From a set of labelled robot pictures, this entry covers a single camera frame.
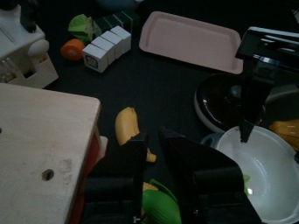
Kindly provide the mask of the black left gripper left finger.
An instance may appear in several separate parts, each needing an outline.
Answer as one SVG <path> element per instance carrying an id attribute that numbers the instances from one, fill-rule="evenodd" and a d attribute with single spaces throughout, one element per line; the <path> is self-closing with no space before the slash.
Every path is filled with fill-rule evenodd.
<path id="1" fill-rule="evenodd" d="M 86 180 L 80 224 L 142 224 L 146 155 L 142 132 L 99 160 Z"/>

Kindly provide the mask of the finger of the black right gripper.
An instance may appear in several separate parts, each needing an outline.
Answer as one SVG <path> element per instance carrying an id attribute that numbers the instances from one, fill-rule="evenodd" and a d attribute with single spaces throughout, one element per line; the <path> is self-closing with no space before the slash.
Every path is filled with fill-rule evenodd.
<path id="1" fill-rule="evenodd" d="M 241 142 L 249 141 L 253 129 L 263 116 L 263 107 L 275 84 L 278 61 L 261 57 L 243 82 L 239 122 Z"/>

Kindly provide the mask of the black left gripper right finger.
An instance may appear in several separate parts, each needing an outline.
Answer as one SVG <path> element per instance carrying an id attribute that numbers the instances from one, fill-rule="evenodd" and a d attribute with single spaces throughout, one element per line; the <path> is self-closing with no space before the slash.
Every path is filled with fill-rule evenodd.
<path id="1" fill-rule="evenodd" d="M 159 140 L 182 224 L 262 224 L 238 163 L 166 127 L 159 129 Z"/>

